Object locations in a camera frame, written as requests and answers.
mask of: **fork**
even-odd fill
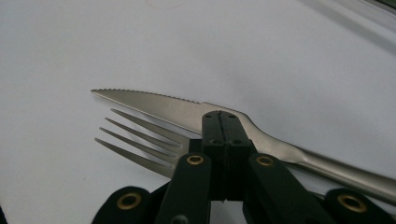
[[[158,134],[172,142],[175,142],[176,144],[173,145],[173,144],[167,143],[163,140],[160,140],[160,139],[154,138],[152,136],[149,136],[147,134],[141,133],[137,130],[129,128],[129,127],[122,125],[122,124],[116,122],[115,120],[109,119],[109,118],[106,118],[106,120],[109,121],[110,123],[120,127],[121,129],[127,131],[128,133],[131,133],[141,139],[144,139],[144,140],[164,149],[164,152],[161,152],[160,150],[157,150],[152,147],[144,146],[140,143],[137,143],[136,141],[133,141],[129,138],[121,136],[117,133],[113,133],[110,130],[102,128],[102,127],[100,128],[101,131],[108,133],[115,138],[120,139],[122,142],[125,142],[132,147],[135,147],[135,148],[138,148],[144,152],[147,152],[149,155],[153,156],[154,158],[160,159],[161,161],[164,161],[164,162],[159,163],[154,160],[143,158],[141,156],[134,154],[133,152],[130,152],[123,148],[114,146],[114,145],[112,145],[106,141],[103,141],[99,138],[95,138],[95,141],[100,143],[101,145],[107,147],[108,149],[120,154],[124,158],[126,158],[130,161],[133,161],[133,162],[135,162],[135,163],[137,163],[137,164],[139,164],[139,165],[141,165],[141,166],[143,166],[157,174],[172,178],[172,175],[176,169],[178,160],[183,155],[189,153],[190,147],[193,145],[194,139],[190,139],[182,134],[172,132],[172,131],[165,129],[161,126],[158,126],[153,123],[147,122],[145,120],[139,119],[135,116],[126,114],[126,113],[121,112],[117,109],[111,109],[111,111],[113,111],[114,113],[128,119],[129,121],[145,128],[147,130],[150,130],[150,131],[152,131],[152,132],[154,132],[154,133],[156,133],[156,134]]]

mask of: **brass screw insert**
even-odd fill
[[[189,156],[187,162],[191,165],[199,165],[204,162],[204,158],[202,156]]]
[[[142,201],[142,196],[136,192],[127,193],[119,197],[117,200],[117,206],[122,210],[129,210],[137,207]]]
[[[260,165],[263,166],[272,166],[274,165],[274,161],[266,156],[260,156],[256,159],[256,162],[258,162]]]
[[[341,194],[337,197],[338,202],[343,205],[345,208],[357,212],[363,213],[367,211],[367,206],[360,199],[356,198],[352,195]]]

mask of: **knife blade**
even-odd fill
[[[233,113],[240,119],[247,136],[259,152],[273,155],[291,166],[303,168],[380,201],[396,205],[396,180],[325,158],[276,139],[260,130],[242,112],[220,105],[197,103],[143,91],[104,89],[92,90],[92,93],[194,133],[202,132],[201,120],[205,113],[215,110]]]

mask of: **white tablecloth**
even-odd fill
[[[168,181],[93,141],[91,89],[247,113],[272,136],[396,178],[396,16],[361,0],[1,1],[0,204],[9,223],[90,223]],[[298,174],[324,193],[336,187]],[[387,208],[396,213],[394,207]],[[214,203],[212,223],[243,223]]]

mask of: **knife handle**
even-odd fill
[[[318,175],[330,178],[344,186],[396,205],[396,180],[319,156],[301,149],[304,161],[299,165]]]

